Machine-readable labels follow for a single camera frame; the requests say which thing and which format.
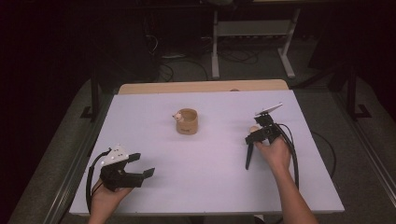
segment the wooden cup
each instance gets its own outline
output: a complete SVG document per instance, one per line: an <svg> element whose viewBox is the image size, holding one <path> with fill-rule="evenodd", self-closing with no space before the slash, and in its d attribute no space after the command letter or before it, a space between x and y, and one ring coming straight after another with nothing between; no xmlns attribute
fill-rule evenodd
<svg viewBox="0 0 396 224"><path fill-rule="evenodd" d="M180 110L183 121L176 123L176 130L181 134L195 134L198 131L198 114L195 110L184 108Z"/></svg>

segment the white table surface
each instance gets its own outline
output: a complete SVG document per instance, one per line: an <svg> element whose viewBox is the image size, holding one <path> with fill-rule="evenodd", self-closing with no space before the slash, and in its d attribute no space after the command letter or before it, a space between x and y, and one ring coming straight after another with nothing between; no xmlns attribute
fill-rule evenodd
<svg viewBox="0 0 396 224"><path fill-rule="evenodd" d="M127 216L242 215L281 212L276 182L255 148L245 169L248 129L255 112L282 103L271 113L289 126L300 169L300 192L315 213L344 211L309 132L293 91L227 91L116 95L93 149L70 213L88 215L85 186L88 167L109 147L121 144L141 153L125 171L153 177L134 189L116 214ZM198 112L194 135L177 133L172 118L181 108ZM96 164L93 181L100 174Z"/></svg>

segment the human hand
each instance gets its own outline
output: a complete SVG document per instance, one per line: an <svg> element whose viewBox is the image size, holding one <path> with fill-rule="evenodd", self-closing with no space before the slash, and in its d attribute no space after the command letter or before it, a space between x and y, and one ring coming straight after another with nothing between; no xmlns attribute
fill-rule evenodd
<svg viewBox="0 0 396 224"><path fill-rule="evenodd" d="M92 205L89 224L105 223L119 206L120 202L133 188L116 189L113 192L103 186L103 181L98 179L92 188Z"/></svg>
<svg viewBox="0 0 396 224"><path fill-rule="evenodd" d="M275 139L270 146L266 146L262 142L255 142L254 145L267 160L273 173L289 170L290 151L282 135Z"/></svg>

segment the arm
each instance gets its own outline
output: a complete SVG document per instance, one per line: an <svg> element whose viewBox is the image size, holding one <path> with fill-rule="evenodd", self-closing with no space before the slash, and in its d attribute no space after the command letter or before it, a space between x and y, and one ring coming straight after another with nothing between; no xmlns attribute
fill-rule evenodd
<svg viewBox="0 0 396 224"><path fill-rule="evenodd" d="M255 146L267 160L274 174L285 223L318 223L291 178L290 151L283 137L278 137L271 146L265 146L261 142L255 142Z"/></svg>
<svg viewBox="0 0 396 224"><path fill-rule="evenodd" d="M113 192L105 186L99 179L95 186L92 188L92 205L91 205L91 216L88 221L89 224L104 224L106 220L111 217L113 212L119 206L121 200L128 195L132 189L118 189Z"/></svg>

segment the forearm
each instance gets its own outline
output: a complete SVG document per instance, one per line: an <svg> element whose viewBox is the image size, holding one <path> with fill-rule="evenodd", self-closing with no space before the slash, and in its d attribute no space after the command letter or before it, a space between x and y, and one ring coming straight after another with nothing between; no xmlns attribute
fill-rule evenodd
<svg viewBox="0 0 396 224"><path fill-rule="evenodd" d="M273 172L279 190L285 223L318 223L300 191L295 186L289 170L277 169L273 170Z"/></svg>

